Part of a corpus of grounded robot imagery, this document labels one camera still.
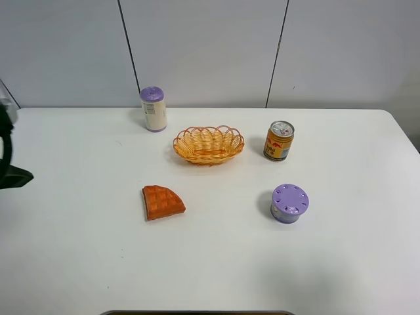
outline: bread slice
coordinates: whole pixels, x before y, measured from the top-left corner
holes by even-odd
[[[148,220],[168,217],[185,211],[185,205],[181,198],[166,187],[145,186],[142,191]]]

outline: soda can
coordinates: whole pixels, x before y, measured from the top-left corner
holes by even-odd
[[[286,159],[293,138],[295,128],[287,121],[275,121],[271,124],[265,140],[264,155],[271,161]]]

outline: wicker basket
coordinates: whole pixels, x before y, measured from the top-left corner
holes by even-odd
[[[228,126],[190,127],[173,141],[173,148],[180,157],[202,165],[229,161],[242,152],[244,145],[240,132]]]

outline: white bottle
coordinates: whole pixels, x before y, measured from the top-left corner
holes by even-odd
[[[140,92],[142,107],[146,114],[146,128],[153,133],[164,130],[167,125],[164,97],[159,87],[147,87]]]

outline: black object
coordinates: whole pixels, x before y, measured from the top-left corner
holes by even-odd
[[[0,137],[3,139],[3,158],[0,159],[0,189],[18,188],[33,179],[33,175],[11,165],[13,124],[6,108],[0,103]]]

